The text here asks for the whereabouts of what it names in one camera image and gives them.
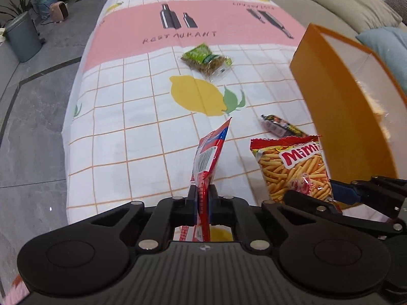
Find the light blue cushion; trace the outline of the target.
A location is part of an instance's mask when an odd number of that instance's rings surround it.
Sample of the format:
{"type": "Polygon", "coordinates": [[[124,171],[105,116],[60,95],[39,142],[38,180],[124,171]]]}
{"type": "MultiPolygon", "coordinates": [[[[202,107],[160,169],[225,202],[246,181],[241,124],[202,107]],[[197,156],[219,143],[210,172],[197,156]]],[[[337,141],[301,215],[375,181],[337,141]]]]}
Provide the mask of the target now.
{"type": "Polygon", "coordinates": [[[356,38],[380,57],[406,93],[406,32],[399,28],[384,27],[366,30],[356,38]]]}

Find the pink white patterned tablecloth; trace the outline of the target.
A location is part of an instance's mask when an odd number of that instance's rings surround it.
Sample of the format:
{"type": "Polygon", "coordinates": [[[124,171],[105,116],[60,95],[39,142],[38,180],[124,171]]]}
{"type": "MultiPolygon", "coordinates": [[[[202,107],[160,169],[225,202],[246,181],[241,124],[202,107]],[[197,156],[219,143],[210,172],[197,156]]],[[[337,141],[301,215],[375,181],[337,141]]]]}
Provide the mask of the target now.
{"type": "Polygon", "coordinates": [[[251,205],[268,199],[250,151],[270,137],[261,115],[316,131],[289,68],[304,32],[272,0],[107,0],[63,125],[68,222],[186,195],[199,140],[229,118],[214,183],[251,205]],[[203,43],[232,59],[212,81],[180,59],[203,43]]]}

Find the beige cushion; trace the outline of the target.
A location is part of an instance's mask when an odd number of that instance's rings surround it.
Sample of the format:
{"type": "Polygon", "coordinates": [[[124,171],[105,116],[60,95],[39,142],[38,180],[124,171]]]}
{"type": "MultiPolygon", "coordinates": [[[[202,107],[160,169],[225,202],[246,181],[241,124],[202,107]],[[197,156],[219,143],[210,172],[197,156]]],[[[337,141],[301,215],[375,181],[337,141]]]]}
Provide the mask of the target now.
{"type": "Polygon", "coordinates": [[[383,27],[397,28],[402,22],[382,0],[312,0],[331,11],[357,33],[383,27]]]}

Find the grey textured cushion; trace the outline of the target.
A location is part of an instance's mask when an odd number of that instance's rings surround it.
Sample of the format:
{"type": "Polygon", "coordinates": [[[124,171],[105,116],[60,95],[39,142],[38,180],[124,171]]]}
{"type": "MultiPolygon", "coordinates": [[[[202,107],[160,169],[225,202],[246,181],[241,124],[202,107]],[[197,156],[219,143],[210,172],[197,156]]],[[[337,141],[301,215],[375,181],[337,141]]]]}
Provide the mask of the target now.
{"type": "Polygon", "coordinates": [[[394,11],[401,16],[402,22],[407,22],[407,0],[385,0],[394,11]]]}

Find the pink small heater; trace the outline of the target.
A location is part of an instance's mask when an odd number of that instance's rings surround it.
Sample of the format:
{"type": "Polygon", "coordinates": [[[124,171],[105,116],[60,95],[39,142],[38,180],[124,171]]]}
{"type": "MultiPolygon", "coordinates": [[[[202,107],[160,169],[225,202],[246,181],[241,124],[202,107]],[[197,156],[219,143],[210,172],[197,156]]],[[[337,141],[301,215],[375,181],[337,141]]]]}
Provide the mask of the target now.
{"type": "Polygon", "coordinates": [[[68,18],[69,12],[64,2],[55,2],[50,5],[50,17],[54,23],[60,23],[68,18]]]}

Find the orange storage box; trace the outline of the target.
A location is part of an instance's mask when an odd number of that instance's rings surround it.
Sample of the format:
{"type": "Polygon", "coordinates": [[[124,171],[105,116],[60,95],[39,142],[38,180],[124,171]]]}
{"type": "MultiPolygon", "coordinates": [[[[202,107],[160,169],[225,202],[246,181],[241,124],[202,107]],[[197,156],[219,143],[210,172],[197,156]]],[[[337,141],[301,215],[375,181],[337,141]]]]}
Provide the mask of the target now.
{"type": "Polygon", "coordinates": [[[372,50],[310,24],[290,70],[333,180],[406,178],[406,95],[372,50]]]}

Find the red snack packet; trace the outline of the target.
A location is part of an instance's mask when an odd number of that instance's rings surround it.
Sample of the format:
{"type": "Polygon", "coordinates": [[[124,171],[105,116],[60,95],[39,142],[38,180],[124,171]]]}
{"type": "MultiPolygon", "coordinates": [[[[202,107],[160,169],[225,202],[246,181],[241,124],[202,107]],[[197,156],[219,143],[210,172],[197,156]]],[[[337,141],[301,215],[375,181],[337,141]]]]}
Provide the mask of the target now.
{"type": "Polygon", "coordinates": [[[197,220],[193,227],[181,227],[179,241],[188,241],[189,236],[192,237],[191,240],[193,242],[210,241],[212,200],[210,199],[209,188],[228,134],[230,122],[231,118],[199,140],[199,145],[193,160],[193,170],[190,181],[191,188],[196,188],[193,191],[193,195],[197,195],[195,200],[197,220]]]}

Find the green raisin snack bag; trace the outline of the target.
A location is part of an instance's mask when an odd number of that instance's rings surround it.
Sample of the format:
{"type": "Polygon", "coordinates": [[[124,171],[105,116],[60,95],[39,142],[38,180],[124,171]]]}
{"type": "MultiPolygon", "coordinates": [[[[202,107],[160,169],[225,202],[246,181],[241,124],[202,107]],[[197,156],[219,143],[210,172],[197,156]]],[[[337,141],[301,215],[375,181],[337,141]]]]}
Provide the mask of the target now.
{"type": "Polygon", "coordinates": [[[207,80],[219,78],[232,67],[232,59],[215,54],[205,43],[184,52],[180,58],[190,69],[199,72],[207,80]]]}

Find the Mimi fries snack bag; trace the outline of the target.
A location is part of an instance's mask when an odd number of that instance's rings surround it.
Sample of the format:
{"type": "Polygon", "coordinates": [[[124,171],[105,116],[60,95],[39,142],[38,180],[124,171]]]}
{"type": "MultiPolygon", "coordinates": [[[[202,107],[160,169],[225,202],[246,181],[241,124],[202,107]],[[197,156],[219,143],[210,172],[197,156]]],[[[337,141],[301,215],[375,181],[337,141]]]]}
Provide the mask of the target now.
{"type": "Polygon", "coordinates": [[[333,190],[322,156],[319,136],[287,136],[281,139],[251,139],[256,158],[274,202],[284,202],[287,191],[333,203],[333,190]]]}

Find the grey trash bin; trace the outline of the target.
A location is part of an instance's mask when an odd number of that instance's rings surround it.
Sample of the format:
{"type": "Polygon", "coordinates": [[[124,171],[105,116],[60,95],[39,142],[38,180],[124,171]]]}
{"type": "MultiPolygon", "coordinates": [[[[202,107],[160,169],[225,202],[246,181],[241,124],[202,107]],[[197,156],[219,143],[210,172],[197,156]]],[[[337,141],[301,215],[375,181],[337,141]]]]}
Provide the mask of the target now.
{"type": "Polygon", "coordinates": [[[42,48],[40,37],[29,12],[23,12],[8,22],[5,27],[5,35],[21,63],[30,60],[42,48]]]}

